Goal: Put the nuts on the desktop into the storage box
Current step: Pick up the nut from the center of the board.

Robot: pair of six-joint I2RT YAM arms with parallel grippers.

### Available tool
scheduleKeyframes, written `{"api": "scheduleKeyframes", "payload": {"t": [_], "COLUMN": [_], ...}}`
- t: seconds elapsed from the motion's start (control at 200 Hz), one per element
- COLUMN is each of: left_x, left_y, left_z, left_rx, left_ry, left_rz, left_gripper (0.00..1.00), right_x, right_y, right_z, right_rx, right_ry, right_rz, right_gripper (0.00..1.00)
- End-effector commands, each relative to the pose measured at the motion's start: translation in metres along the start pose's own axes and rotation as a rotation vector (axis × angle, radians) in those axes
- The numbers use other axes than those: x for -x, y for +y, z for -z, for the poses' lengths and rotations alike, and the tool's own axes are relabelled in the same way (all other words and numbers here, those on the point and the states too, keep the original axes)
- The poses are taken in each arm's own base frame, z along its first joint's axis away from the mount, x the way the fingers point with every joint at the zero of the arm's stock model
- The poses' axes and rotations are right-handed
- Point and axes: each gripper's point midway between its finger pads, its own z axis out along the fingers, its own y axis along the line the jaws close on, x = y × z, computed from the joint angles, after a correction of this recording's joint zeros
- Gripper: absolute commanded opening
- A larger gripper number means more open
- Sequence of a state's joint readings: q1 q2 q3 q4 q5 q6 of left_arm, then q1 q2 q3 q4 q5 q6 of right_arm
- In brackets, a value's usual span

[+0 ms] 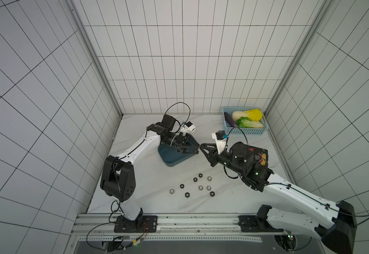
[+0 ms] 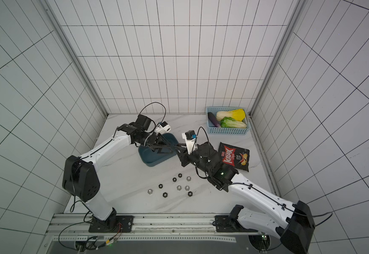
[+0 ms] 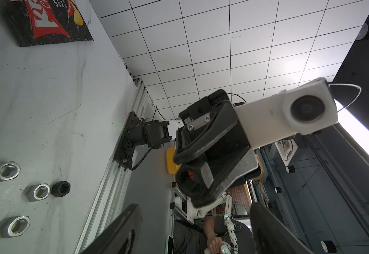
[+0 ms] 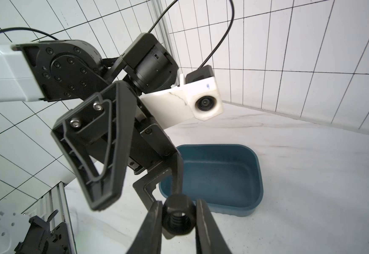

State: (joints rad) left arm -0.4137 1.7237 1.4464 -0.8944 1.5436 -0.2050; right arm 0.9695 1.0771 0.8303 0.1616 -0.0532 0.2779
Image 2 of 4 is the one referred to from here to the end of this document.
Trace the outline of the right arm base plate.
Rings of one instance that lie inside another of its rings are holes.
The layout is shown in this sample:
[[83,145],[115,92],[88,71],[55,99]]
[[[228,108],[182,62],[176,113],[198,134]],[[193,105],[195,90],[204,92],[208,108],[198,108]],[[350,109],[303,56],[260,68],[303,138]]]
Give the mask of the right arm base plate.
[[216,228],[217,232],[221,233],[258,232],[258,230],[244,228],[236,219],[232,219],[228,215],[216,215],[212,225]]

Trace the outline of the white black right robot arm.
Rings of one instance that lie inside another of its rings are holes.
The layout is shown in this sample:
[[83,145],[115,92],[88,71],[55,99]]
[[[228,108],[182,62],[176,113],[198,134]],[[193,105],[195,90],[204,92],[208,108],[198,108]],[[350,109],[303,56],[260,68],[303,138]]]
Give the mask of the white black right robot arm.
[[219,152],[208,143],[187,149],[172,146],[182,166],[192,164],[203,171],[206,179],[220,191],[235,194],[250,202],[259,212],[235,205],[227,216],[216,216],[216,229],[229,232],[261,232],[278,238],[294,254],[306,254],[315,230],[310,208],[304,202],[284,200],[248,180],[232,165],[222,162]]

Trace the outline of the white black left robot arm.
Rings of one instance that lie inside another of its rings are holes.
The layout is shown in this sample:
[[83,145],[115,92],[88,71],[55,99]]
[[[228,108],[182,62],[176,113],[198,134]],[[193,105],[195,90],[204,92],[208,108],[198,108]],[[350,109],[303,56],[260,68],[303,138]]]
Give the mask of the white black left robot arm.
[[78,157],[66,159],[62,187],[76,196],[99,221],[113,217],[115,209],[108,204],[100,192],[99,170],[124,148],[135,144],[150,151],[167,150],[178,157],[188,153],[184,144],[174,145],[160,133],[147,133],[137,123],[123,124],[111,138]]

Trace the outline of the dark teal storage box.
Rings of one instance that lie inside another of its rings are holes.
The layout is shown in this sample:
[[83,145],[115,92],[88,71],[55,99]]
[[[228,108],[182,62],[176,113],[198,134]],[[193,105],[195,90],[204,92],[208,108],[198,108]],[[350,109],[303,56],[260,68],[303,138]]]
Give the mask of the dark teal storage box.
[[149,148],[140,146],[138,148],[139,156],[142,160],[142,162],[148,166],[148,167],[154,167],[174,156],[177,155],[176,152],[174,153],[157,153],[151,151]]

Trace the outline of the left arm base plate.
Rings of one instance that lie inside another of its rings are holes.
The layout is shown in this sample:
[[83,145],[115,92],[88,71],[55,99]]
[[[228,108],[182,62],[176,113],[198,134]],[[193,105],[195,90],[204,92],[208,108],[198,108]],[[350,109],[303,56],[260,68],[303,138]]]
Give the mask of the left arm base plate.
[[90,233],[129,233],[132,231],[134,217],[131,215],[127,216],[116,216],[111,214],[110,217],[105,220],[99,220],[93,217],[88,232]]

